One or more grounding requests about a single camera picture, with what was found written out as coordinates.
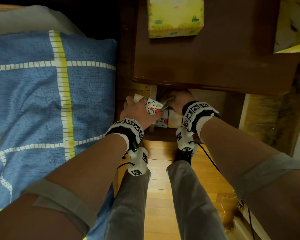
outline pant leg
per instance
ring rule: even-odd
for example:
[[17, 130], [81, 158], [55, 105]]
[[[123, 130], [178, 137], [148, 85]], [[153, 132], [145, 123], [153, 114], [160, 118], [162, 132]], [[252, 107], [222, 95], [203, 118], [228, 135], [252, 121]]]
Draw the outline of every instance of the pant leg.
[[186, 161], [168, 166], [173, 203], [182, 240], [226, 240], [218, 211]]
[[151, 172], [132, 176], [125, 172], [117, 197], [114, 200], [104, 240], [143, 240], [145, 210]]

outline blue bedding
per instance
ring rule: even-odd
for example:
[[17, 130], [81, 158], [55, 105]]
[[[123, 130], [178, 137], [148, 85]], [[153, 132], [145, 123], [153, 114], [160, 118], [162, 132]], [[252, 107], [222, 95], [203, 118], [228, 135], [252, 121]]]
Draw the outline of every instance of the blue bedding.
[[[0, 210], [103, 137], [115, 110], [115, 40], [0, 36]], [[88, 239], [103, 239], [111, 186]]]

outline hand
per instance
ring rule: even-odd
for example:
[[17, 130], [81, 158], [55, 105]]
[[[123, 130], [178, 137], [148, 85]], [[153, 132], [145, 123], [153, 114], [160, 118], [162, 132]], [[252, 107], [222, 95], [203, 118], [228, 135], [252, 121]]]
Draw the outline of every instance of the hand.
[[139, 102], [135, 103], [133, 97], [128, 96], [127, 101], [124, 103], [124, 110], [120, 114], [120, 120], [124, 118], [133, 119], [139, 122], [143, 130], [148, 128], [153, 122], [164, 116], [163, 112], [150, 115], [145, 107], [147, 102], [146, 98], [142, 98]]
[[172, 91], [168, 97], [173, 99], [168, 100], [167, 105], [172, 107], [179, 115], [182, 115], [182, 109], [187, 103], [195, 100], [192, 93], [188, 90]]

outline foot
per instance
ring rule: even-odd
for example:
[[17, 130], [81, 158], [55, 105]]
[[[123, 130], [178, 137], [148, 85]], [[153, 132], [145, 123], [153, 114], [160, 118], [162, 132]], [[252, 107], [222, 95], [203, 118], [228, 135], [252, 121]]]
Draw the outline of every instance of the foot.
[[174, 163], [177, 161], [187, 161], [190, 166], [191, 166], [191, 160], [193, 158], [193, 156], [195, 155], [195, 153], [197, 152], [198, 149], [198, 145], [196, 144], [194, 149], [189, 151], [189, 152], [185, 152], [185, 151], [180, 151], [178, 150], [178, 153], [176, 154], [176, 158], [174, 159]]

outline pants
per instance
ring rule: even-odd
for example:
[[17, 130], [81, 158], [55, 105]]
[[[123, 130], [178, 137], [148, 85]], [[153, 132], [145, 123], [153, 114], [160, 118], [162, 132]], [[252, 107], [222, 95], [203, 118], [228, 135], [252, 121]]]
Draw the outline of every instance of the pants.
[[[186, 161], [168, 166], [173, 203], [182, 240], [226, 240], [218, 211]], [[125, 172], [108, 218], [105, 240], [143, 240], [151, 172], [134, 177]]]

